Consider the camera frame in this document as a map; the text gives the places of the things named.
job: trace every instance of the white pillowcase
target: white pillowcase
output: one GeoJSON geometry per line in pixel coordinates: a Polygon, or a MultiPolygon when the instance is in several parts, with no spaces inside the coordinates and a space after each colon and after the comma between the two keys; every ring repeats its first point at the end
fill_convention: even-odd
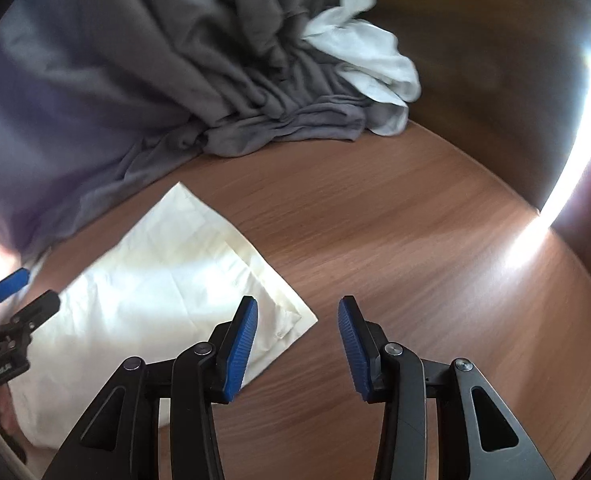
{"type": "MultiPolygon", "coordinates": [[[[317,319],[233,225],[176,184],[34,333],[31,369],[9,383],[22,431],[35,446],[59,447],[125,358],[175,358],[231,320],[246,294],[259,323],[244,384],[317,319]]],[[[163,400],[161,425],[169,411],[163,400]]]]}

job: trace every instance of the metal pivot screw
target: metal pivot screw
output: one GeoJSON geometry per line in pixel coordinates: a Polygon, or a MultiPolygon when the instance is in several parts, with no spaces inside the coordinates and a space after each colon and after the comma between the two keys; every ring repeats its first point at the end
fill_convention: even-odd
{"type": "Polygon", "coordinates": [[[470,372],[473,370],[473,363],[468,359],[457,358],[455,360],[455,367],[461,372],[470,372]]]}
{"type": "Polygon", "coordinates": [[[125,370],[132,371],[137,370],[141,364],[142,360],[139,357],[129,357],[122,363],[122,366],[125,370]]]}
{"type": "Polygon", "coordinates": [[[402,354],[403,348],[402,345],[398,345],[397,343],[387,343],[384,351],[389,355],[400,355],[402,354]]]}
{"type": "Polygon", "coordinates": [[[213,351],[213,345],[211,343],[198,343],[193,351],[198,355],[208,355],[213,351]]]}

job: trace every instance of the crumpled cloth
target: crumpled cloth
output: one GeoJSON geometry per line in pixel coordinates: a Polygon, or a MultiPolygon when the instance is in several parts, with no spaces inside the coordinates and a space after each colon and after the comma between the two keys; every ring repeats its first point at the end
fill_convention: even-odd
{"type": "MultiPolygon", "coordinates": [[[[226,219],[182,184],[60,295],[59,313],[33,334],[29,371],[9,383],[22,432],[59,447],[125,358],[173,359],[258,301],[244,383],[317,321],[295,291],[226,219]]],[[[168,424],[170,403],[160,405],[168,424]]]]}
{"type": "Polygon", "coordinates": [[[373,101],[301,39],[337,0],[15,0],[0,241],[30,262],[199,153],[356,139],[373,101]]]}
{"type": "Polygon", "coordinates": [[[398,39],[387,30],[354,17],[375,0],[340,0],[304,28],[303,39],[344,61],[336,72],[378,104],[367,109],[367,128],[381,136],[399,134],[409,118],[408,102],[420,95],[413,62],[398,52],[398,39]]]}

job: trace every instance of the white fabric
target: white fabric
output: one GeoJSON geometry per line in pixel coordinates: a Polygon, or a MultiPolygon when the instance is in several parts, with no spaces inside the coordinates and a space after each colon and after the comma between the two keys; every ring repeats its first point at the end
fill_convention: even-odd
{"type": "Polygon", "coordinates": [[[398,40],[392,33],[353,19],[374,4],[375,0],[340,0],[339,7],[324,10],[307,23],[303,39],[346,61],[338,66],[339,75],[382,103],[367,117],[367,128],[392,136],[404,129],[409,116],[407,102],[419,97],[420,85],[415,65],[398,52],[398,40]]]}
{"type": "MultiPolygon", "coordinates": [[[[316,317],[233,225],[177,184],[64,290],[60,312],[34,333],[31,369],[9,383],[22,431],[36,446],[59,447],[125,358],[175,358],[231,320],[245,294],[259,306],[247,384],[316,317]]],[[[160,406],[160,424],[169,408],[160,406]]]]}

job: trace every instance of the curved wooden wall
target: curved wooden wall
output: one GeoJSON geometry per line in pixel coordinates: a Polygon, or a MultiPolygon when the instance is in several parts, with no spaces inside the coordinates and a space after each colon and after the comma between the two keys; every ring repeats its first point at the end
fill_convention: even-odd
{"type": "MultiPolygon", "coordinates": [[[[591,0],[377,0],[366,18],[416,63],[411,119],[541,208],[581,117],[591,0]]],[[[591,166],[554,227],[591,272],[591,166]]]]}

